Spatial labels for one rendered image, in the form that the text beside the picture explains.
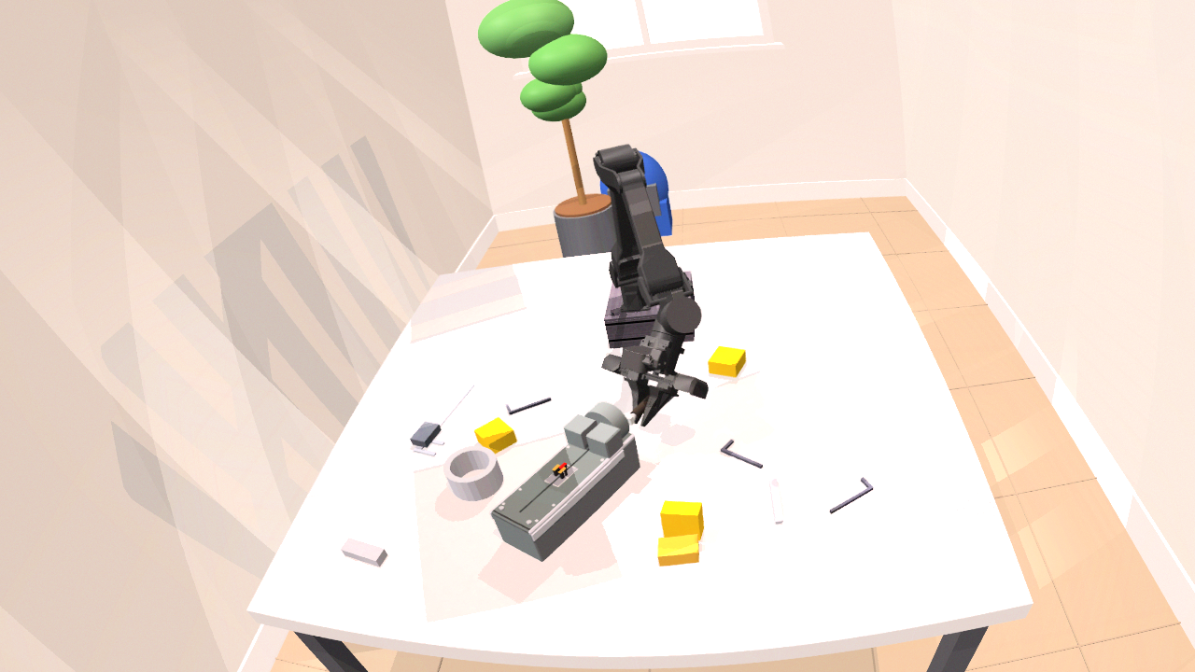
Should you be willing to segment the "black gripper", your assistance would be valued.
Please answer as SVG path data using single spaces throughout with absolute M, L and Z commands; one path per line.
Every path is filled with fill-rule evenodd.
M 638 424 L 641 420 L 641 426 L 646 427 L 654 416 L 662 410 L 663 407 L 668 404 L 669 401 L 679 398 L 679 390 L 684 393 L 690 393 L 692 397 L 698 397 L 699 399 L 706 399 L 709 387 L 706 381 L 700 380 L 695 377 L 690 377 L 684 374 L 681 371 L 676 369 L 676 362 L 679 356 L 684 356 L 684 341 L 676 340 L 668 335 L 668 332 L 652 331 L 652 336 L 645 337 L 649 340 L 649 347 L 658 348 L 660 343 L 666 346 L 667 350 L 667 364 L 663 371 L 664 377 L 660 377 L 658 373 L 639 373 L 638 371 L 623 369 L 623 358 L 608 356 L 603 358 L 603 364 L 601 369 L 613 371 L 613 373 L 623 375 L 624 380 L 629 381 L 632 393 L 633 409 L 639 407 L 641 401 L 646 399 L 646 407 L 641 415 L 643 419 L 637 419 L 633 424 Z M 625 378 L 626 377 L 626 378 Z M 657 383 L 656 385 L 649 385 L 652 380 Z

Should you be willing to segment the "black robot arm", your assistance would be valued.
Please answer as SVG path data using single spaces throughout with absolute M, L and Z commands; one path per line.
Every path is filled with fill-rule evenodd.
M 623 287 L 620 312 L 652 310 L 658 314 L 652 331 L 668 332 L 682 340 L 698 328 L 703 311 L 693 295 L 693 285 L 675 257 L 663 248 L 660 230 L 654 220 L 652 203 L 646 194 L 646 177 L 641 151 L 630 143 L 598 149 L 593 158 L 598 177 L 609 187 L 615 224 L 615 245 L 612 248 L 609 276 L 615 287 Z M 667 364 L 666 346 L 623 348 L 623 369 L 663 375 Z

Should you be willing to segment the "grey l-shaped hex key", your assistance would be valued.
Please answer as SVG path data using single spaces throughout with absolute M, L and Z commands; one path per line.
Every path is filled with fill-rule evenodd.
M 733 442 L 734 442 L 734 440 L 731 439 L 731 440 L 729 440 L 729 442 L 727 442 L 725 445 L 723 445 L 723 447 L 721 448 L 721 454 L 734 456 L 735 459 L 739 459 L 739 462 L 742 460 L 742 462 L 744 462 L 747 464 L 754 465 L 755 468 L 762 469 L 762 464 L 760 464 L 758 462 L 752 462 L 747 456 L 734 454 L 733 451 L 728 450 L 733 445 Z
M 862 497 L 863 495 L 868 494 L 869 491 L 872 491 L 872 488 L 874 488 L 874 485 L 871 485 L 871 483 L 869 483 L 869 482 L 868 482 L 868 479 L 865 479 L 865 478 L 863 477 L 863 478 L 862 478 L 862 483 L 863 483 L 864 485 L 868 485 L 868 488 L 866 488 L 866 489 L 865 489 L 864 491 L 862 491 L 862 493 L 859 493 L 859 494 L 854 495 L 854 497 L 848 497 L 848 500 L 844 501 L 844 502 L 842 502 L 841 505 L 836 505 L 836 506 L 835 506 L 834 508 L 831 508 L 829 513 L 831 513 L 831 514 L 832 514 L 832 513 L 836 513 L 836 511 L 840 511 L 840 508 L 842 508 L 842 507 L 845 507 L 845 506 L 848 506 L 848 505 L 850 505 L 850 503 L 852 503 L 852 502 L 853 502 L 854 500 L 858 500 L 858 497 Z
M 514 413 L 521 413 L 521 410 L 526 410 L 526 409 L 531 409 L 533 407 L 541 405 L 543 403 L 546 403 L 546 401 L 552 401 L 552 399 L 551 399 L 551 397 L 549 397 L 549 399 L 533 401 L 533 403 L 531 403 L 531 404 L 528 404 L 526 407 L 516 408 L 516 409 L 513 409 L 513 410 L 511 410 L 511 407 L 509 407 L 509 404 L 507 403 L 505 408 L 507 408 L 509 415 L 513 415 Z

